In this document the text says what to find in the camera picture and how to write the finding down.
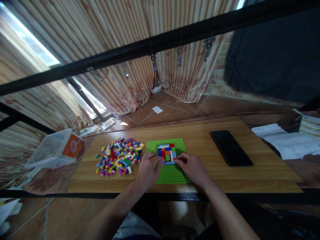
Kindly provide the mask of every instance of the brick wall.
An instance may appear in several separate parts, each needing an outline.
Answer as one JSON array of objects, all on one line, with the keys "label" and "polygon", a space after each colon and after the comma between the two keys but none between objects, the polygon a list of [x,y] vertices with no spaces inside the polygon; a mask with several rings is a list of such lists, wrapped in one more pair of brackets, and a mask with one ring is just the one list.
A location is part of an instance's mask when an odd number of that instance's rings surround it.
[{"label": "brick wall", "polygon": [[213,68],[211,79],[206,86],[204,94],[229,98],[240,98],[251,101],[262,101],[292,107],[302,106],[302,104],[296,102],[284,101],[278,98],[261,96],[246,92],[239,92],[233,87],[231,87],[224,77],[224,70],[226,66],[227,52],[231,43],[232,36],[233,32],[226,33],[224,36],[224,40],[221,43],[222,46],[220,48],[218,60]]}]

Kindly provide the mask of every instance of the orange label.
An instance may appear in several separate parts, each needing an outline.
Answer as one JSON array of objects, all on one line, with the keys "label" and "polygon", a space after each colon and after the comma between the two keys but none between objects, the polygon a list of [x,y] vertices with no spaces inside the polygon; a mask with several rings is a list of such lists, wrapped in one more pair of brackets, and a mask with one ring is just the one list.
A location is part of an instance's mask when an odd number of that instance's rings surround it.
[{"label": "orange label", "polygon": [[62,155],[77,158],[80,154],[80,150],[82,147],[83,141],[78,138],[77,136],[71,134],[63,152]]}]

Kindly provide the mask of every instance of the curtain hook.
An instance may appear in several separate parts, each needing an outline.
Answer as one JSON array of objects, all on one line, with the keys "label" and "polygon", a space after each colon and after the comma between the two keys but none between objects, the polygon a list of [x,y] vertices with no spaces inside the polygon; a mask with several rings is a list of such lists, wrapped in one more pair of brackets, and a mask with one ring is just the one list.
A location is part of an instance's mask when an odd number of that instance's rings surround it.
[{"label": "curtain hook", "polygon": [[125,79],[129,79],[129,74],[126,70],[126,64],[125,63],[120,63],[120,66],[122,67],[122,72],[124,74]]},{"label": "curtain hook", "polygon": [[177,47],[177,54],[178,54],[178,67],[181,67],[181,63],[182,63],[182,46]]},{"label": "curtain hook", "polygon": [[208,61],[210,48],[212,47],[212,43],[214,43],[215,40],[216,40],[216,37],[212,37],[212,38],[205,39],[203,41],[206,44],[205,45],[206,51],[204,53],[204,62]]},{"label": "curtain hook", "polygon": [[152,61],[153,70],[156,72],[157,71],[156,56],[154,54],[152,54],[150,58],[151,58],[151,61]]},{"label": "curtain hook", "polygon": [[93,68],[93,67],[89,67],[89,68],[87,68],[87,71],[89,71],[89,72],[94,76],[94,78],[95,78],[97,81],[99,81],[99,79],[98,79],[98,78],[100,78],[100,83],[102,83],[102,82],[103,82],[103,80],[102,80],[101,76],[97,73],[97,71],[96,71],[96,70],[94,70],[94,68]]}]

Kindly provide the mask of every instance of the forearm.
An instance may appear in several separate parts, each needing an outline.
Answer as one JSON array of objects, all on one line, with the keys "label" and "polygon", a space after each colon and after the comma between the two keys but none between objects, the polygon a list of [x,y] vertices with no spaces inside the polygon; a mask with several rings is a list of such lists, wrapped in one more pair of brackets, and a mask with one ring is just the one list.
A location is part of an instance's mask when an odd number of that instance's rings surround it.
[{"label": "forearm", "polygon": [[139,183],[132,182],[78,234],[77,239],[112,239],[144,193],[145,189],[140,187]]},{"label": "forearm", "polygon": [[213,180],[208,181],[204,186],[204,191],[213,205],[223,239],[259,239],[227,195]]}]

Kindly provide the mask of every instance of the person's left hand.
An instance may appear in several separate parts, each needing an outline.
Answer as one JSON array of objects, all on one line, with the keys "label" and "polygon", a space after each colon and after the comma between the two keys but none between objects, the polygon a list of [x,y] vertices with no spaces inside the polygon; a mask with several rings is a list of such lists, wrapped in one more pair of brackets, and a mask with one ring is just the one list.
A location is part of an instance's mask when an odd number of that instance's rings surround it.
[{"label": "person's left hand", "polygon": [[144,188],[145,192],[157,181],[162,167],[162,157],[153,152],[146,153],[140,162],[135,182]]}]

